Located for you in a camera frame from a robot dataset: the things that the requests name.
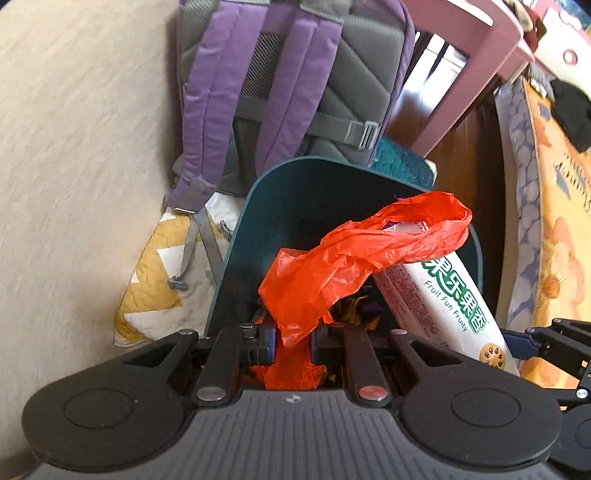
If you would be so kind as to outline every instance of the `logo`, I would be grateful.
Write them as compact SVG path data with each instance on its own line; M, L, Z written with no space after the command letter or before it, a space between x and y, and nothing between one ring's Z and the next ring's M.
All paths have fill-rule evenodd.
M293 405L294 403L301 402L301 401L302 401L302 397L300 397L299 395L296 395L296 394L294 393L294 394L291 394L291 395L289 395L288 397L286 397L286 398L285 398L285 401L286 401L287 403L291 403L291 404Z
M466 316L468 324L474 333L484 329L487 319L478 305L478 301L460 275L452 268L452 263L446 258L436 258L421 265L429 275L437 280L443 293L453 298L460 311Z

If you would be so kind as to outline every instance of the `black cloth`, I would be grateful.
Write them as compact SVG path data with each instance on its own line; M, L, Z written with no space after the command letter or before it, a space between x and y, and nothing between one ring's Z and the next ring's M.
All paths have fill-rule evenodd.
M591 100L579 88L562 80L550 82L556 101L552 116L580 152L591 147Z

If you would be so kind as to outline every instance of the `purple backpack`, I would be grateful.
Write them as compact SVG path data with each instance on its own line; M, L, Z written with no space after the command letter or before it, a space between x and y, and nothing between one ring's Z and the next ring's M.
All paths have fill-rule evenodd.
M301 155L371 164L414 36L400 0L181 0L183 155L165 202L196 221L172 288L186 288L197 230L214 277L223 268L203 210L216 190L246 195Z

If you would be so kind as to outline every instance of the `red plastic bag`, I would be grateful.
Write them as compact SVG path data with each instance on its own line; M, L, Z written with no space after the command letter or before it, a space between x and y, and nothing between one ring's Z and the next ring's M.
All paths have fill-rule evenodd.
M305 349L291 349L316 328L321 317L331 321L329 308L357 292L372 273L457 250L468 237L471 220L471 211L452 194L423 193L388 205L362 222L344 223L309 252L281 249L259 288L284 347L278 352L281 361L278 358L268 369L258 369L265 387L315 388L323 367L311 365L309 352L305 355L308 342ZM424 222L428 228L423 233L383 231L390 222ZM314 367L320 377L309 375L309 381L302 382L308 367Z

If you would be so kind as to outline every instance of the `beige wall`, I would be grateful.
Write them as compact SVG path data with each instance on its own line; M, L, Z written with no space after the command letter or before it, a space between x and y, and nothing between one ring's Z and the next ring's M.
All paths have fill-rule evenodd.
M0 466L25 449L27 398L115 351L112 318L179 150L176 5L0 11Z

